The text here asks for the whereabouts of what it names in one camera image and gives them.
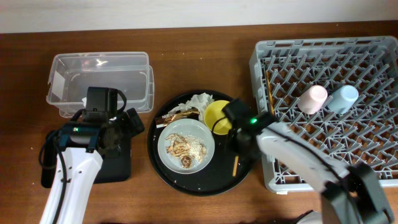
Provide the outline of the wooden chopstick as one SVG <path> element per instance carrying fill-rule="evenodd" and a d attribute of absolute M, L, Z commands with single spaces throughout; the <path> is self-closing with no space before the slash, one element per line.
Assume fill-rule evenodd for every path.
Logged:
<path fill-rule="evenodd" d="M 232 173 L 232 176 L 233 176 L 233 177 L 236 177 L 237 169 L 238 169 L 238 164 L 239 164 L 239 156 L 235 156 L 235 158 L 234 158 L 234 164 L 233 164 L 233 173 Z"/>
<path fill-rule="evenodd" d="M 270 84 L 270 73 L 268 70 L 266 70 L 266 85 L 267 85 L 267 92 L 268 92 L 268 98 L 269 98 L 269 104 L 270 104 L 270 113 L 274 116 L 274 100 L 272 97 L 272 92 L 271 92 L 271 84 Z"/>

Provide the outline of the pink cup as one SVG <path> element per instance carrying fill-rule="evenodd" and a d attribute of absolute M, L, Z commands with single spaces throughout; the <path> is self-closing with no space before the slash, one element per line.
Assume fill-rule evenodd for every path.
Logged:
<path fill-rule="evenodd" d="M 306 114 L 314 114 L 321 109 L 327 97 L 328 92 L 323 86 L 314 85 L 299 97 L 297 106 Z"/>

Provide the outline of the blue cup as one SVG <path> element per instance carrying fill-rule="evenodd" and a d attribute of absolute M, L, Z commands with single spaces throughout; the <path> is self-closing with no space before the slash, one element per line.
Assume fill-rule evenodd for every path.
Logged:
<path fill-rule="evenodd" d="M 344 85 L 336 90 L 331 96 L 332 100 L 326 107 L 336 114 L 344 114 L 358 99 L 359 91 L 352 85 Z"/>

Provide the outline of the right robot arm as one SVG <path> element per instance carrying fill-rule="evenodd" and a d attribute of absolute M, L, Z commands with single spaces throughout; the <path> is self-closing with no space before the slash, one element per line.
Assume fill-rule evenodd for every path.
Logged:
<path fill-rule="evenodd" d="M 231 140 L 240 154 L 254 150 L 284 163 L 320 194 L 321 212 L 299 223 L 393 223 L 395 218 L 376 173 L 320 152 L 269 114 L 229 115 Z"/>

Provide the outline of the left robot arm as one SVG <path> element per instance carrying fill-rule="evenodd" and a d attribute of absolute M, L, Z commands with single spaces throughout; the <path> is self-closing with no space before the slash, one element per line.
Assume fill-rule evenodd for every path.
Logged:
<path fill-rule="evenodd" d="M 122 182 L 131 176 L 131 139 L 144 132 L 134 108 L 121 90 L 91 86 L 86 106 L 60 129 L 48 135 L 43 150 L 52 149 L 55 162 L 43 169 L 54 177 L 41 223 L 82 223 L 94 184 Z"/>

